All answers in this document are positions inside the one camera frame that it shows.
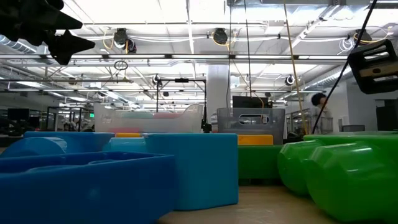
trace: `floor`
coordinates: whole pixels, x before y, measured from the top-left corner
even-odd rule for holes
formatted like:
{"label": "floor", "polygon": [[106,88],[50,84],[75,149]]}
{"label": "floor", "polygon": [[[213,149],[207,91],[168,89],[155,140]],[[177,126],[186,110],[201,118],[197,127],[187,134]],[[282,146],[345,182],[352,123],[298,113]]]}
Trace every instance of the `floor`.
{"label": "floor", "polygon": [[158,224],[335,224],[307,198],[285,187],[240,187],[239,203],[193,212],[172,212]]}

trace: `blue plastic bin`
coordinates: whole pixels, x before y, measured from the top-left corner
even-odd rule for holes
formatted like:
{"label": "blue plastic bin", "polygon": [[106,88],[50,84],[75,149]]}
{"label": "blue plastic bin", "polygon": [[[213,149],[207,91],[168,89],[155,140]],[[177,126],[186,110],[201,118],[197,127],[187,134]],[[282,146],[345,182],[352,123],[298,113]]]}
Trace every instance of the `blue plastic bin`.
{"label": "blue plastic bin", "polygon": [[57,155],[67,152],[67,142],[55,137],[23,138],[12,143],[0,154],[1,158],[18,156]]}
{"label": "blue plastic bin", "polygon": [[114,133],[61,132],[61,131],[28,131],[24,138],[56,137],[67,142],[68,153],[100,152],[104,145],[114,138]]}
{"label": "blue plastic bin", "polygon": [[144,138],[111,138],[103,151],[147,152],[147,146]]}
{"label": "blue plastic bin", "polygon": [[175,205],[174,156],[93,152],[0,159],[0,223],[153,224]]}
{"label": "blue plastic bin", "polygon": [[198,210],[238,202],[238,135],[150,134],[149,153],[175,156],[176,210]]}

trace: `green container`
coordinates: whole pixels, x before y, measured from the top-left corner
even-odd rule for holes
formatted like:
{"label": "green container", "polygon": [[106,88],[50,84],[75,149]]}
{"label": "green container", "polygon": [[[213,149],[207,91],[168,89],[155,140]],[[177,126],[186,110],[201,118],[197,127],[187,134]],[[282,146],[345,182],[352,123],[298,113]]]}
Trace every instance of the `green container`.
{"label": "green container", "polygon": [[397,223],[398,134],[305,136],[278,156],[283,183],[342,222]]}
{"label": "green container", "polygon": [[238,146],[239,179],[279,179],[277,156],[282,146]]}

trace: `transparent container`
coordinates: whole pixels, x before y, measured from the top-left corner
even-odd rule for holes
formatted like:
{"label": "transparent container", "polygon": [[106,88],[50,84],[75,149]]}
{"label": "transparent container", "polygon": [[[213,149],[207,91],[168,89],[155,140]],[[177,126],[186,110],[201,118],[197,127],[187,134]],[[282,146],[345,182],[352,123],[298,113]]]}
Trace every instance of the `transparent container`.
{"label": "transparent container", "polygon": [[183,113],[120,112],[94,104],[95,131],[111,133],[200,133],[202,105]]}
{"label": "transparent container", "polygon": [[220,108],[217,110],[219,133],[271,134],[274,144],[282,144],[285,109]]}

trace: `yellow bin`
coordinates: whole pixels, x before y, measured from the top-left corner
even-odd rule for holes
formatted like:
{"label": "yellow bin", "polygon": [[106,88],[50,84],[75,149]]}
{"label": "yellow bin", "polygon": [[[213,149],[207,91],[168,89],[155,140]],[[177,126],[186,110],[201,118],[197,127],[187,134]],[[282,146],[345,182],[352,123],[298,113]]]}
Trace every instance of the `yellow bin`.
{"label": "yellow bin", "polygon": [[141,137],[140,133],[116,133],[117,138],[138,138]]}
{"label": "yellow bin", "polygon": [[266,146],[273,145],[274,137],[271,134],[239,134],[238,145],[239,146]]}

